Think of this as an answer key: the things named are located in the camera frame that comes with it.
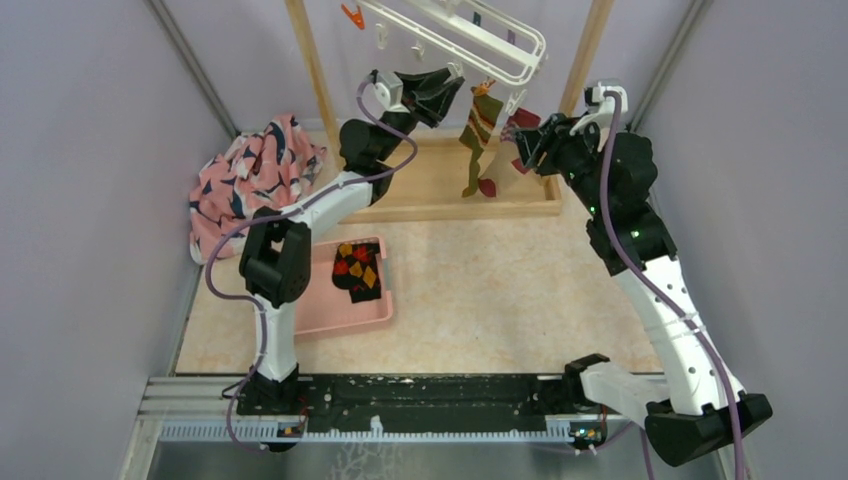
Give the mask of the beige purple sock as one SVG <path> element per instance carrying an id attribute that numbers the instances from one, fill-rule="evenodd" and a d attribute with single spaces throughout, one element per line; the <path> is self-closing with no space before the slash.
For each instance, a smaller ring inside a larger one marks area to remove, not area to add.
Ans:
<path id="1" fill-rule="evenodd" d="M 539 115 L 524 108 L 516 109 L 507 119 L 495 157 L 479 177 L 479 190 L 485 197 L 504 195 L 527 180 L 528 170 L 521 163 L 514 134 L 518 129 L 536 128 L 540 121 Z"/>

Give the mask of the green striped sock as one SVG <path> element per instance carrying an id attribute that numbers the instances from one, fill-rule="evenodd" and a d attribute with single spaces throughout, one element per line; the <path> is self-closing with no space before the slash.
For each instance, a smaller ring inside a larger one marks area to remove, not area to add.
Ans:
<path id="1" fill-rule="evenodd" d="M 468 163 L 467 185 L 462 190 L 463 198 L 479 191 L 480 158 L 488 145 L 504 103 L 492 97 L 486 87 L 472 88 L 472 104 L 468 119 L 459 136 L 459 142 L 471 152 Z"/>

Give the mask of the white plastic clip hanger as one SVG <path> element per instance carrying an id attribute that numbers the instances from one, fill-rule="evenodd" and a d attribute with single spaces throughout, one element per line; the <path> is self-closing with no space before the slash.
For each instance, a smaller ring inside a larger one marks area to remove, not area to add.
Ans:
<path id="1" fill-rule="evenodd" d="M 371 24 L 377 47 L 388 46 L 388 34 L 404 31 L 414 38 L 411 49 L 421 59 L 435 49 L 448 56 L 453 76 L 467 70 L 493 78 L 494 85 L 526 89 L 547 60 L 547 42 L 536 28 L 484 1 L 408 1 L 399 11 L 385 1 L 354 1 L 361 5 L 366 27 Z"/>

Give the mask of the white clothes clip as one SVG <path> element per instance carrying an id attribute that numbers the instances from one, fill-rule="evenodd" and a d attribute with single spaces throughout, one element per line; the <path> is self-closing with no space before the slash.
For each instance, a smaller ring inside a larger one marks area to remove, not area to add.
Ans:
<path id="1" fill-rule="evenodd" d="M 514 89 L 510 92 L 510 95 L 504 104 L 504 111 L 508 116 L 512 116 L 521 107 L 526 95 L 526 89 Z"/>

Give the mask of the wooden hanger stand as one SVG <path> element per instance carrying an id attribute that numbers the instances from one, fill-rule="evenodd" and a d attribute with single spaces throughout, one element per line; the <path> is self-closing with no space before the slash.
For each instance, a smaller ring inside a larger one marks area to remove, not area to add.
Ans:
<path id="1" fill-rule="evenodd" d="M 324 133 L 336 156 L 340 149 L 339 122 L 332 95 L 303 1 L 287 1 L 290 23 L 315 94 Z M 349 217 L 349 223 L 432 220 L 506 219 L 557 216 L 563 205 L 559 181 L 531 177 L 495 199 L 459 196 L 465 178 L 466 150 L 453 131 L 442 130 L 419 139 L 419 155 L 396 174 L 386 197 L 376 206 Z"/>

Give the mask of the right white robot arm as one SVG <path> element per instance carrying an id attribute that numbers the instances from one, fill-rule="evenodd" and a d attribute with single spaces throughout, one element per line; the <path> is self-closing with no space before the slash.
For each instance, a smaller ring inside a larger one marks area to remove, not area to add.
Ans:
<path id="1" fill-rule="evenodd" d="M 680 466 L 731 448 L 770 419 L 766 396 L 748 392 L 713 344 L 683 278 L 671 234 L 649 204 L 658 170 L 652 142 L 623 132 L 603 141 L 596 123 L 556 114 L 513 133 L 518 164 L 559 175 L 589 213 L 589 242 L 637 312 L 661 361 L 656 384 L 593 354 L 565 368 L 563 398 L 576 412 L 604 405 L 645 433 L 659 457 Z"/>

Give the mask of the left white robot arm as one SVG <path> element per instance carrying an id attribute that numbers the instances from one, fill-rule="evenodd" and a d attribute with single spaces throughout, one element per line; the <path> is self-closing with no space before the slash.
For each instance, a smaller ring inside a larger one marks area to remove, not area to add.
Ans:
<path id="1" fill-rule="evenodd" d="M 383 112 L 344 122 L 342 171 L 289 211 L 263 208 L 251 221 L 239 273 L 253 304 L 256 355 L 234 395 L 239 413 L 285 414 L 297 406 L 296 303 L 310 280 L 315 239 L 384 197 L 395 173 L 387 159 L 411 140 L 418 125 L 438 127 L 464 82 L 447 68 L 417 74 L 372 71 L 356 95 L 373 89 Z"/>

